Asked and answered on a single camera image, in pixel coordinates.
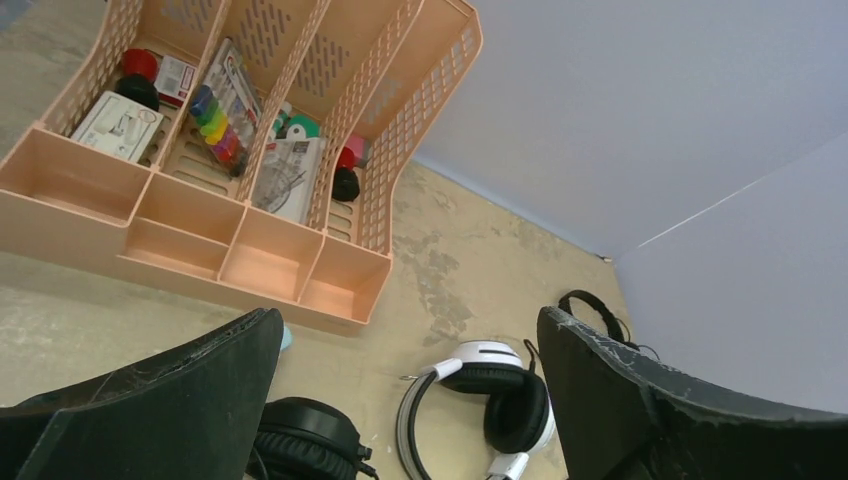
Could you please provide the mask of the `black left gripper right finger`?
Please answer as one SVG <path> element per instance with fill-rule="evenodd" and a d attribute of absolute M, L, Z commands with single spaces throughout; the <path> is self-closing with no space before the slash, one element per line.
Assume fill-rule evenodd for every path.
<path fill-rule="evenodd" d="M 573 479 L 843 479 L 847 418 L 742 394 L 548 306 L 537 339 Z"/>

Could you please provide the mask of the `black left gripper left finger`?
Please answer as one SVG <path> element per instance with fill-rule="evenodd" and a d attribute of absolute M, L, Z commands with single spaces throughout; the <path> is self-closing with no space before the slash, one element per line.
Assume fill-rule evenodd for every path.
<path fill-rule="evenodd" d="M 284 322 L 256 309 L 194 340 L 1 411 L 5 479 L 239 479 Z"/>

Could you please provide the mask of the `white and black headphones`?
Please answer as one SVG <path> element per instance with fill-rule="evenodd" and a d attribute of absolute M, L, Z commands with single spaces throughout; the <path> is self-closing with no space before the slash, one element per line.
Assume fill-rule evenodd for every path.
<path fill-rule="evenodd" d="M 530 362 L 508 344 L 494 340 L 460 343 L 451 355 L 410 376 L 395 420 L 395 440 L 402 467 L 410 479 L 430 477 L 421 459 L 416 420 L 427 391 L 435 384 L 455 393 L 484 395 L 483 433 L 496 456 L 488 479 L 519 479 L 530 458 L 545 448 L 556 433 L 549 390 L 537 374 L 540 353 L 525 339 Z"/>

